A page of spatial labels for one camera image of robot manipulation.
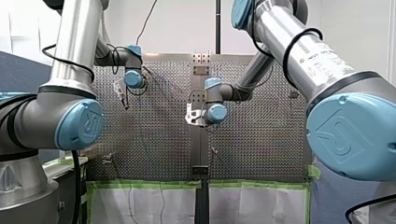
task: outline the metal bracket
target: metal bracket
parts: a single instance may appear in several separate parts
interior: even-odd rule
[[[193,69],[195,76],[209,76],[209,66],[194,66]]]
[[[205,112],[206,110],[201,109],[192,110],[192,104],[189,103],[187,104],[187,114],[185,120],[190,125],[206,127],[207,124],[204,119]]]
[[[193,54],[192,63],[194,64],[192,72],[195,76],[209,76],[209,54]]]
[[[202,175],[209,175],[209,167],[208,166],[192,166],[192,176],[196,177],[202,177]]]

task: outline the robotic arm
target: robotic arm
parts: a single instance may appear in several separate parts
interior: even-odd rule
[[[190,124],[222,122],[222,102],[248,100],[276,60],[307,101],[306,136],[316,156],[352,179],[395,180],[396,89],[376,72],[348,65],[321,41],[320,31],[305,27],[306,18],[304,0],[235,0],[233,27],[262,42],[263,52],[233,85],[207,79],[205,115]]]
[[[38,94],[0,93],[2,223],[58,223],[58,184],[47,180],[37,154],[80,150],[98,138],[103,109],[91,89],[94,63],[125,66],[126,85],[144,86],[140,48],[112,49],[98,35],[108,0],[45,2],[62,13],[50,80]]]

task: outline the metal frame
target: metal frame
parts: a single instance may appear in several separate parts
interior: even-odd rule
[[[176,71],[177,65],[179,63],[182,63],[184,65],[187,64],[189,68],[185,70],[186,76],[184,77],[184,75],[183,75],[183,77],[179,77],[179,78],[187,78],[187,79],[182,80],[182,83],[184,83],[184,84],[186,83],[186,81],[190,82],[189,85],[183,87],[184,88],[183,91],[188,91],[188,92],[184,92],[184,94],[183,94],[185,97],[184,100],[187,101],[187,98],[188,98],[191,90],[196,90],[196,89],[202,90],[204,88],[204,82],[208,77],[219,75],[219,74],[213,73],[214,70],[211,68],[211,66],[214,63],[231,63],[231,65],[233,65],[233,63],[234,63],[235,66],[247,66],[248,63],[250,62],[251,58],[252,58],[252,56],[235,56],[235,55],[146,54],[143,57],[143,61],[145,62],[145,64],[148,67],[150,67],[151,64],[156,64],[156,63],[159,63],[160,67],[164,65],[163,69],[165,70],[165,73],[170,74],[170,75],[173,75],[173,73],[179,72],[179,71]],[[208,70],[209,73],[203,73],[203,72],[197,73],[196,72],[196,71],[198,71],[196,68],[201,69],[202,67],[206,67],[206,66],[209,67],[209,70]],[[99,69],[98,71],[100,71],[99,73],[97,73],[97,80],[101,80],[101,76],[109,76],[112,78],[112,80],[113,79],[116,80],[117,78],[123,76],[123,69],[120,69],[119,74],[117,76],[110,75],[110,72],[111,72],[110,68],[97,68],[97,69]],[[279,86],[279,88],[287,87],[286,80],[281,81],[281,83],[279,85],[281,85],[281,86]],[[109,90],[107,90],[107,91],[104,90],[105,88],[109,88],[110,91],[112,91],[111,83],[104,83],[104,82],[102,84],[96,83],[93,86],[96,87],[97,91],[99,91],[99,93],[98,93],[99,100],[103,99],[104,94],[109,93]],[[258,90],[257,92],[255,92],[253,99],[255,97],[260,97],[260,95],[258,95],[258,92],[262,93],[262,91]],[[107,100],[115,101],[117,99],[117,96],[116,96],[115,92],[113,94],[114,94],[114,96],[112,96],[113,98],[107,99]],[[201,109],[203,100],[205,100],[205,96],[203,96],[201,93],[197,92],[192,97],[192,100],[193,100],[192,109]],[[132,102],[132,104],[134,104],[134,103],[136,103],[137,100],[135,98],[133,98],[131,100],[131,98],[130,98],[130,101]],[[183,103],[183,105],[181,105],[183,109],[186,108],[185,103]],[[120,108],[120,110],[117,109],[117,111],[114,111],[114,108],[112,108],[112,110],[110,112],[111,113],[122,113],[122,116],[120,116],[120,118],[122,118],[122,120],[126,120],[126,122],[129,122],[128,120],[130,120],[132,122],[131,123],[132,126],[136,125],[135,116],[134,116],[135,111],[134,111],[133,107],[131,107],[129,111],[125,112],[122,108],[122,105],[119,104],[119,102],[116,102],[116,105],[109,105],[108,103],[106,103],[106,104],[104,104],[105,110],[109,106],[118,106]],[[251,102],[246,102],[243,104],[243,106],[254,106],[254,105]],[[157,120],[157,118],[156,118],[155,122],[161,122],[161,118],[159,118],[159,120]],[[145,126],[145,128],[149,128],[149,129],[151,129],[152,127],[155,127],[155,124]],[[169,174],[168,177],[163,177],[163,175],[157,175],[156,177],[155,176],[146,176],[146,178],[143,176],[143,178],[147,179],[147,180],[161,180],[161,181],[192,180],[192,179],[200,180],[202,183],[202,186],[196,192],[195,223],[196,224],[201,224],[201,223],[207,224],[209,222],[208,181],[211,178],[210,166],[212,165],[212,162],[213,162],[213,160],[212,160],[213,155],[209,148],[210,133],[208,133],[208,131],[206,129],[200,128],[197,126],[188,126],[188,127],[189,127],[189,138],[190,138],[191,142],[190,142],[190,148],[186,148],[186,150],[190,151],[190,162],[189,162],[190,168],[189,169],[183,168],[182,170],[180,170],[180,172],[185,172],[188,170],[188,171],[190,171],[190,173],[184,174],[183,178],[174,178],[172,176],[172,174]],[[111,135],[111,141],[117,142],[118,141],[117,140],[117,138],[118,138],[117,132],[121,132],[121,129],[117,129],[117,130],[113,130],[113,131],[114,132]],[[122,140],[120,140],[119,144],[128,144],[128,141],[134,141],[134,139],[133,139],[134,135],[137,135],[137,133],[134,133],[133,130],[129,130],[128,132],[129,132],[129,134],[124,135]],[[112,171],[111,165],[109,167],[108,165],[102,164],[102,162],[104,161],[103,157],[106,154],[105,153],[106,151],[103,151],[103,149],[101,148],[102,143],[103,142],[101,142],[101,141],[99,141],[99,143],[98,143],[99,157],[93,160],[93,164],[92,164],[91,168],[89,168],[89,178],[90,178],[90,172],[95,169],[98,169],[98,167],[99,167],[99,169],[96,170],[96,172],[103,172],[104,170],[107,170],[109,172],[108,173],[109,175],[115,177],[115,173]],[[125,148],[128,146],[131,146],[131,145],[125,145],[124,147],[123,147],[123,145],[119,145],[119,147],[122,147],[124,149],[130,149],[131,151],[129,153],[137,153],[135,148]],[[310,164],[310,162],[311,162],[311,152],[307,148],[304,150],[304,155],[303,155],[304,156],[304,164],[303,165],[306,168],[307,168],[307,165]],[[151,155],[151,157],[154,158],[154,160],[160,159],[160,158],[156,158],[158,156],[155,156],[155,154],[150,154],[150,155]],[[127,165],[130,167],[131,166],[130,163],[133,163],[133,161],[128,161],[128,158],[120,158],[120,156],[117,156],[117,155],[114,155],[113,158],[110,157],[110,162],[112,162],[112,160],[114,160],[115,163],[119,163],[118,160],[121,160],[121,159],[123,161],[121,163],[121,165]],[[158,166],[158,164],[156,164],[155,162],[150,165],[150,167],[156,167],[156,166]],[[129,169],[129,171],[126,170],[124,173],[129,174],[128,172],[131,173],[132,171]],[[308,178],[307,169],[305,169],[304,173],[298,177],[296,177],[296,176],[294,176],[294,177],[278,176],[276,178],[262,178],[260,176],[257,178],[252,178],[251,176],[245,177],[245,179],[260,179],[260,180],[265,179],[265,180],[278,180],[278,181],[288,181],[288,182],[306,182],[306,181],[308,181],[307,178]]]

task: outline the black cable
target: black cable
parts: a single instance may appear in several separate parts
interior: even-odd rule
[[[45,54],[46,56],[50,57],[51,59],[53,59],[55,61],[58,61],[58,62],[61,62],[61,63],[66,63],[66,64],[70,64],[70,65],[74,65],[76,67],[79,67],[79,68],[82,68],[82,69],[86,70],[88,73],[90,73],[91,82],[93,82],[95,80],[95,73],[91,70],[91,68],[89,68],[89,67],[87,67],[85,65],[82,65],[82,64],[78,64],[78,63],[74,63],[74,62],[65,60],[65,59],[57,58],[57,57],[55,57],[52,54],[47,52],[47,50],[53,49],[55,47],[56,47],[56,44],[48,46],[48,47],[45,47],[41,51],[43,52],[43,54]]]
[[[363,208],[365,206],[373,205],[373,204],[376,204],[376,203],[385,203],[387,201],[392,201],[392,200],[396,200],[396,194],[392,194],[392,195],[385,196],[385,197],[382,197],[382,198],[373,199],[373,200],[365,202],[365,203],[359,203],[359,204],[349,208],[348,210],[346,210],[346,213],[345,213],[346,221],[349,224],[352,224],[352,220],[350,219],[349,216],[352,213],[354,213],[356,210],[358,210],[358,209],[361,209],[361,208]]]
[[[149,11],[148,16],[146,17],[146,20],[145,20],[145,23],[144,23],[144,25],[143,25],[142,31],[140,32],[139,36],[138,36],[137,39],[136,39],[136,45],[139,44],[140,36],[143,34],[143,32],[145,32],[146,25],[147,25],[147,23],[148,23],[148,21],[149,21],[149,17],[151,16],[152,10],[154,9],[155,5],[157,4],[157,1],[158,1],[158,0],[155,0],[154,3],[153,3],[152,6],[151,6],[151,10]]]
[[[305,35],[312,35],[312,32],[317,33],[318,37],[320,40],[323,39],[323,34],[320,30],[318,30],[317,28],[308,28],[305,29],[304,31],[302,31],[301,33],[297,34],[289,43],[288,47],[285,50],[285,55],[283,56],[283,63],[282,63],[282,67],[283,67],[283,74],[285,75],[286,80],[289,82],[289,84],[294,87],[295,89],[297,89],[296,85],[294,84],[294,82],[291,80],[290,74],[289,74],[289,68],[288,68],[288,63],[289,63],[289,56],[291,53],[291,50],[293,49],[294,45],[300,40],[301,37],[305,36]]]
[[[74,206],[72,224],[78,224],[79,208],[81,205],[81,170],[79,167],[78,154],[76,150],[72,150],[72,156],[73,156],[75,179],[76,179],[75,206]]]
[[[0,129],[3,126],[4,121],[6,118],[15,110],[18,110],[23,104],[32,101],[36,98],[35,94],[27,94],[27,95],[22,95],[22,96],[16,96],[11,99],[8,99],[6,102],[3,102],[0,104],[0,111],[4,109],[5,107],[16,104],[12,109],[10,109],[1,119],[0,119]]]
[[[134,92],[132,92],[128,87],[126,87],[126,90],[127,90],[129,93],[131,93],[132,95],[134,95],[134,96],[141,96],[141,95],[143,95],[143,94],[146,93],[146,91],[148,90],[148,88],[149,88],[149,85],[148,85],[148,83],[147,83],[147,81],[146,81],[145,89],[143,89],[142,92],[134,93]]]
[[[265,83],[267,83],[268,80],[271,78],[271,76],[272,76],[273,73],[274,73],[274,66],[272,65],[272,66],[271,66],[271,72],[270,72],[270,75],[268,75],[268,78],[266,78],[262,83],[258,84],[258,85],[256,86],[256,88],[258,88],[258,87],[264,85]]]
[[[263,55],[274,58],[274,56],[271,53],[265,52],[262,48],[260,48],[259,44],[256,42],[256,36],[254,35],[254,18],[256,17],[256,1],[251,1],[251,10],[252,10],[252,15],[251,15],[251,39],[253,40],[254,47]]]
[[[114,65],[111,66],[111,71],[113,72],[113,75],[116,75],[120,69],[120,53],[117,51],[117,48],[114,47],[113,45],[111,44],[107,44],[107,45],[113,48],[113,50],[111,50],[111,59],[113,60],[113,64],[115,64],[115,66]]]

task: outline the metal stand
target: metal stand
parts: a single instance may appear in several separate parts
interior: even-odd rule
[[[192,55],[191,89],[202,90],[209,77],[210,55]],[[192,109],[201,109],[205,103],[205,93],[196,92],[191,96]],[[195,224],[209,223],[209,159],[207,131],[198,126],[191,127],[191,168],[192,178],[201,181],[201,188],[196,191]]]

